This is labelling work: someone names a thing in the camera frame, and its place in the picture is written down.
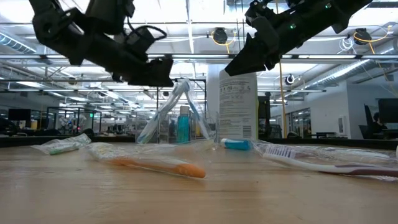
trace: plastic bag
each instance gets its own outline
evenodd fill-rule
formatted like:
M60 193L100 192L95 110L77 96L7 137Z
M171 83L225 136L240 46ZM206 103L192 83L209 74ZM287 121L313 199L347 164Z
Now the plastic bag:
M265 159L302 169L343 175L398 177L398 160L388 154L336 147L286 146L252 142Z
M77 150L83 146L88 145L91 139L86 134L81 134L76 137L67 138L64 140L54 139L42 145L31 146L48 155L57 155L63 152Z
M100 162L204 178L206 165L201 153L212 147L214 142L210 140L181 145L133 145L128 149L97 142L83 150Z
M192 86L190 85L190 80L187 78L177 83L174 86L174 89L165 105L163 105L161 109L156 112L153 118L145 126L144 130L142 130L141 134L137 138L137 143L145 144L150 141L155 133L159 121L163 121L165 119L167 113L174 108L183 94L187 96L188 103L193 111L195 119L198 121L203 137L205 137L205 139L211 139L212 136L210 136L210 127L206 122L206 119L204 119L202 116L204 113L202 112L201 107L196 103L195 95L192 93L192 91L190 91L191 89Z

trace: white toothbrush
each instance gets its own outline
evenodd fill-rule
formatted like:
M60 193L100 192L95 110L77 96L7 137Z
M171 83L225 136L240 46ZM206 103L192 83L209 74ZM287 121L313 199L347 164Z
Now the white toothbrush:
M346 164L340 166L334 165L319 165L295 160L296 151L287 148L270 148L266 149L262 154L263 158L271 159L284 164L290 164L303 169L326 172L330 174L344 174L344 175L379 175L388 177L398 177L398 169L385 168L380 166Z

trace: blue bottle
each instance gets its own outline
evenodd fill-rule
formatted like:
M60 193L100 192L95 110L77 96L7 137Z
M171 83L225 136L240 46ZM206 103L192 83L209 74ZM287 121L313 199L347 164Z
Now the blue bottle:
M221 146L227 149L248 151L251 149L251 142L248 140L222 139Z
M189 141L189 106L180 107L180 116L177 121L177 142Z

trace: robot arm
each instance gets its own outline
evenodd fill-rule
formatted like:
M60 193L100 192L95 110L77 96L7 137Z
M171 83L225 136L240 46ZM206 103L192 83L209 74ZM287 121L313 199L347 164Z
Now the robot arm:
M351 16L372 0L286 0L290 9L275 14L267 4L255 0L245 13L246 23L255 28L242 51L229 63L229 75L272 70L283 54L332 26L336 33L345 30Z
M87 59L112 72L115 81L173 86L169 55L147 62L146 51L157 40L149 26L133 29L129 35L124 32L125 18L134 14L132 0L91 0L85 14L77 8L64 11L58 0L29 2L35 12L32 23L37 40L69 58L72 65ZM122 38L116 42L106 34Z

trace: wooden table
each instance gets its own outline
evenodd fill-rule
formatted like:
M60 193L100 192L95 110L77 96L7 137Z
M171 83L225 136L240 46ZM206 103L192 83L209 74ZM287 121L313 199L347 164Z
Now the wooden table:
M397 223L398 183L209 152L203 180L0 149L0 223Z

